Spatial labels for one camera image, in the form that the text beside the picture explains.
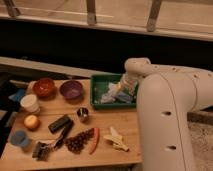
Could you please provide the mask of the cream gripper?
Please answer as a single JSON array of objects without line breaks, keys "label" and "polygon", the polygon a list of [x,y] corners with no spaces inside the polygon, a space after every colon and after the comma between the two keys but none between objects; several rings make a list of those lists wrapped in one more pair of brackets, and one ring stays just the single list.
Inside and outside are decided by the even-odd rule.
[{"label": "cream gripper", "polygon": [[130,94],[133,94],[136,84],[137,80],[134,77],[128,74],[123,74],[120,81],[118,82],[118,90],[123,91],[126,89]]}]

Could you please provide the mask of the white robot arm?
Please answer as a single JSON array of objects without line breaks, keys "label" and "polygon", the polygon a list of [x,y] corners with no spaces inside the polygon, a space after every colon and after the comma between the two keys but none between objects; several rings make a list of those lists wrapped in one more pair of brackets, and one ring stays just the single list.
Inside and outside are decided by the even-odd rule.
[{"label": "white robot arm", "polygon": [[213,106],[213,72],[130,58],[121,86],[137,94],[143,171],[196,171],[187,114]]}]

